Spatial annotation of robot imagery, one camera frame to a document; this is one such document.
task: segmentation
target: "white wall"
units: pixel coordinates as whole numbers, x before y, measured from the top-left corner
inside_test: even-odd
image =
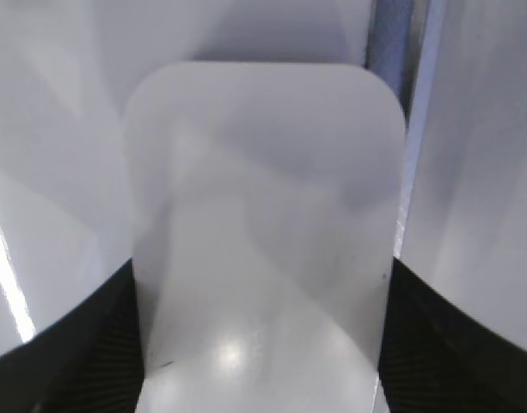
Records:
[[[527,0],[448,3],[401,259],[527,349]]]

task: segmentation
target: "white plastic panel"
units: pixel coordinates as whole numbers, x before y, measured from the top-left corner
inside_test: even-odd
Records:
[[[0,355],[132,254],[119,118],[68,4],[0,2]]]
[[[349,66],[181,64],[140,86],[139,412],[372,411],[403,138],[393,94]]]
[[[192,57],[361,64],[370,4],[0,0],[0,241],[15,273],[0,275],[0,354],[131,256],[121,116],[144,77]]]
[[[451,1],[401,259],[527,349],[527,1]]]

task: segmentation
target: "white rounded rectangular panel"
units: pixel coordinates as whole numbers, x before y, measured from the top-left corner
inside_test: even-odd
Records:
[[[139,412],[371,411],[403,137],[392,93],[345,65],[188,63],[139,87]]]

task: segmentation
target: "black mesh fabric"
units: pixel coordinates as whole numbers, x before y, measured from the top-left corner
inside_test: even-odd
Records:
[[[0,357],[0,413],[132,413],[143,379],[130,260],[76,309]]]
[[[134,412],[143,383],[133,279],[125,285],[94,345],[62,386],[39,403],[39,413]]]
[[[414,297],[430,290],[395,260],[379,372],[391,413],[517,413],[523,410],[484,383],[438,331]]]

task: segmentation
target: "curved white panel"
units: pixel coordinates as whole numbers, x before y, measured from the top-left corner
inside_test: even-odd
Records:
[[[401,259],[527,350],[527,0],[448,3]]]
[[[173,65],[126,120],[139,411],[371,411],[404,137],[387,87],[342,65]]]
[[[0,355],[132,253],[119,118],[78,3],[0,2]]]

